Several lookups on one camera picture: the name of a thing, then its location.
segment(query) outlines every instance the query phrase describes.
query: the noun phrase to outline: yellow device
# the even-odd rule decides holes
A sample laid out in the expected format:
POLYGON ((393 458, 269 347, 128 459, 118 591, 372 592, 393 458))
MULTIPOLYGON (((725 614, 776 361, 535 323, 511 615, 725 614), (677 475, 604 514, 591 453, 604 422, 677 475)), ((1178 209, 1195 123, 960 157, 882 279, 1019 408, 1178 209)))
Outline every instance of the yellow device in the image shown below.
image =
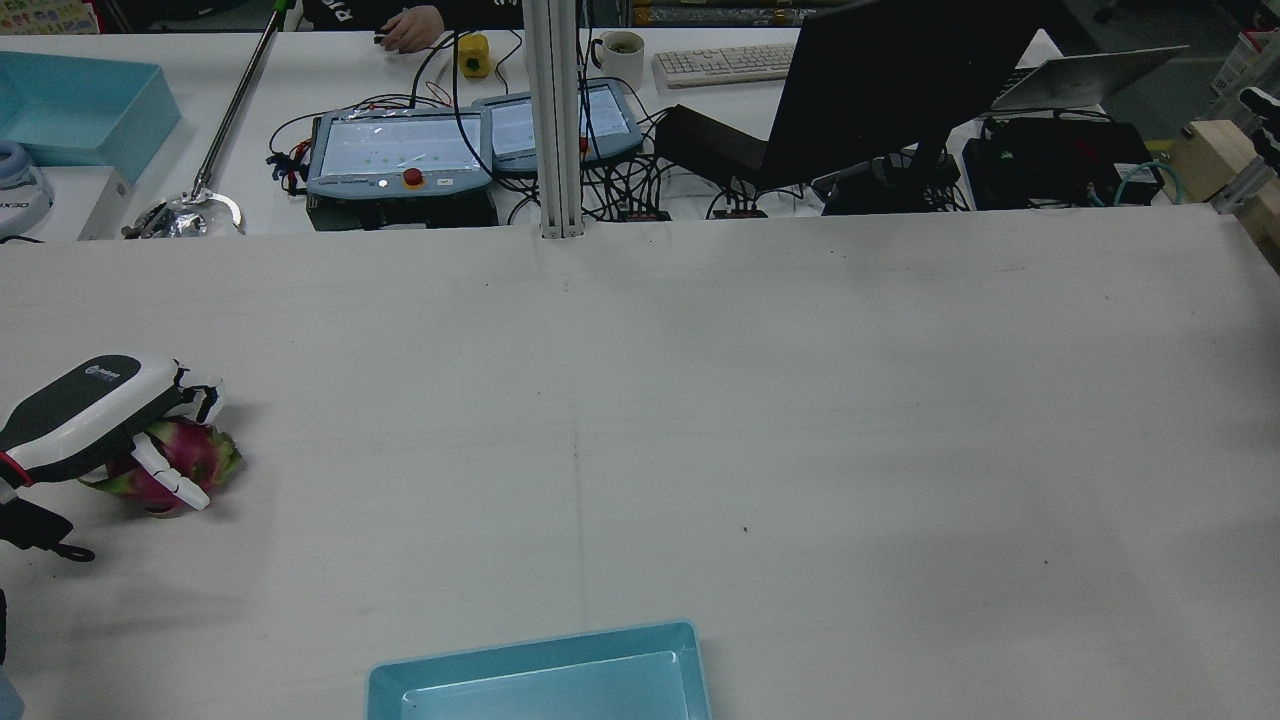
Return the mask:
POLYGON ((484 79, 489 77, 489 38, 479 32, 458 40, 458 67, 463 77, 484 79))

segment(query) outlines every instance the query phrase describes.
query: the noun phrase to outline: touchscreen display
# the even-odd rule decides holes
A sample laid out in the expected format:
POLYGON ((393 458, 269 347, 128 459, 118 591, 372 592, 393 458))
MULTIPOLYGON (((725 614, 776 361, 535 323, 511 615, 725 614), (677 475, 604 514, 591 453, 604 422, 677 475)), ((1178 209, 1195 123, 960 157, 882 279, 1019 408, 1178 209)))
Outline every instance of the touchscreen display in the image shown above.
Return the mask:
MULTIPOLYGON (((480 118, 462 117, 471 146, 480 147, 480 118)), ((420 170, 479 170, 462 142, 453 115, 352 118, 334 120, 324 151, 321 176, 371 176, 420 170)))
MULTIPOLYGON (((588 95, 591 106, 591 132, 608 137, 627 132, 627 120, 608 87, 593 87, 588 95)), ((534 147, 534 106, 526 97, 516 102, 494 105, 493 151, 507 155, 534 147)), ((580 115, 580 132, 586 135, 586 113, 580 115)))

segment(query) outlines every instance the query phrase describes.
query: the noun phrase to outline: white box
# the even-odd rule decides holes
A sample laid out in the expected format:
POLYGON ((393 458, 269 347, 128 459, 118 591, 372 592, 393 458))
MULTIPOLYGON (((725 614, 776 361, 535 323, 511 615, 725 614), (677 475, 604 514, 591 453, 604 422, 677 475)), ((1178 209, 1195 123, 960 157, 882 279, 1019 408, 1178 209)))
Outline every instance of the white box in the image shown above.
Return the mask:
POLYGON ((120 237, 133 188, 109 167, 40 168, 54 193, 49 214, 22 233, 44 242, 120 237))

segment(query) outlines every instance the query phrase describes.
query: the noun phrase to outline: robot finger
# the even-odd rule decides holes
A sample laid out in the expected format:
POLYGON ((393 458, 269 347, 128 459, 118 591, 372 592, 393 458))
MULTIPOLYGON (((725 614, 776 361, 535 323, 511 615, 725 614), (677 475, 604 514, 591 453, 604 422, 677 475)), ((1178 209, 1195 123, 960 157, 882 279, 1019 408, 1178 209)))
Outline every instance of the robot finger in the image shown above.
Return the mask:
POLYGON ((150 473, 156 482, 177 496, 178 500, 196 510, 204 510, 209 506, 209 496, 205 495, 205 491, 200 489, 200 486, 169 465, 169 461, 156 446, 154 437, 147 433, 133 436, 132 455, 143 470, 150 473))
POLYGON ((201 425, 214 421, 223 409, 223 379, 218 375, 197 374, 179 365, 174 384, 182 391, 183 402, 174 405, 166 418, 187 418, 201 425))

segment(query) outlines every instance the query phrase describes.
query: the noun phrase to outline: person's hand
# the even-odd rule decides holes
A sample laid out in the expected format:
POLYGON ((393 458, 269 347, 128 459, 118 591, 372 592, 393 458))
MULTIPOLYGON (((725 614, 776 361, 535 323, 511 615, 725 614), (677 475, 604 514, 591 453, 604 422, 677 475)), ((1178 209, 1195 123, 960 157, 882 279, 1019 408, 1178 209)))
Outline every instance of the person's hand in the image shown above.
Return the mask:
POLYGON ((383 32, 387 33, 383 38, 383 50, 417 53, 440 37, 444 32, 444 18, 434 5, 419 5, 387 20, 383 32))

